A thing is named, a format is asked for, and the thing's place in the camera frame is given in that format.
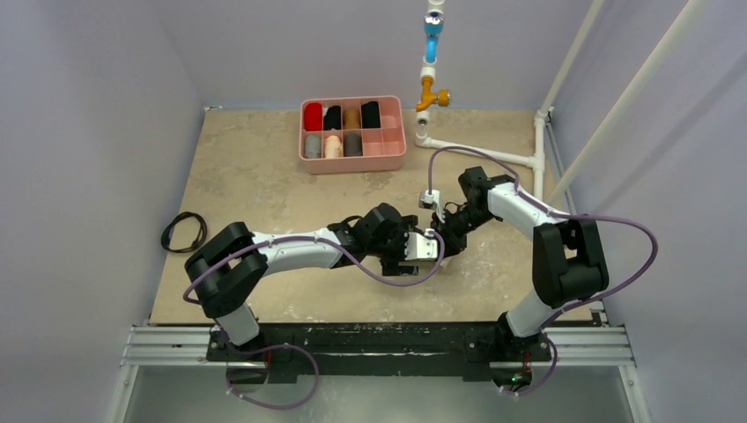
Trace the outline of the pink divided organizer tray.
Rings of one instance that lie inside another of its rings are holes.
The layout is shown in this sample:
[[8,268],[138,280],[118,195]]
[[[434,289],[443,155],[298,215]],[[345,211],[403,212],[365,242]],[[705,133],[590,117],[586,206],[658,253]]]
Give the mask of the pink divided organizer tray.
[[397,170],[407,150],[401,101],[394,95],[305,100],[298,144],[310,174]]

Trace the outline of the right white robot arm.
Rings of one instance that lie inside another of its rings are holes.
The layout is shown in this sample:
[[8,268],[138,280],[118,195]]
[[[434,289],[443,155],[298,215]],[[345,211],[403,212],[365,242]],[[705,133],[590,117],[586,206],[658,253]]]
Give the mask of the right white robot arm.
[[532,244],[532,288],[497,321],[497,352],[514,359],[535,341],[564,306],[608,288],[609,272],[597,224],[561,216],[528,194],[509,175],[489,177],[481,167],[458,177],[465,201],[455,211],[434,203],[431,227],[445,242],[445,256],[467,247],[467,236],[492,219],[507,222]]

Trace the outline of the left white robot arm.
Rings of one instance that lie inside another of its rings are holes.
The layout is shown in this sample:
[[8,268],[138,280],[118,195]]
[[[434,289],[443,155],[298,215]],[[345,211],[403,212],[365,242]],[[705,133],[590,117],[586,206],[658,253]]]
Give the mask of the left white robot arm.
[[416,216],[403,216],[386,203],[362,217],[301,234],[252,232],[234,222],[184,264],[191,282],[188,292],[227,335],[229,350],[240,360],[252,360],[262,351],[263,337],[247,300],[262,278],[358,265],[369,256],[379,259],[384,277],[415,275],[418,261],[439,256],[438,239],[417,224]]

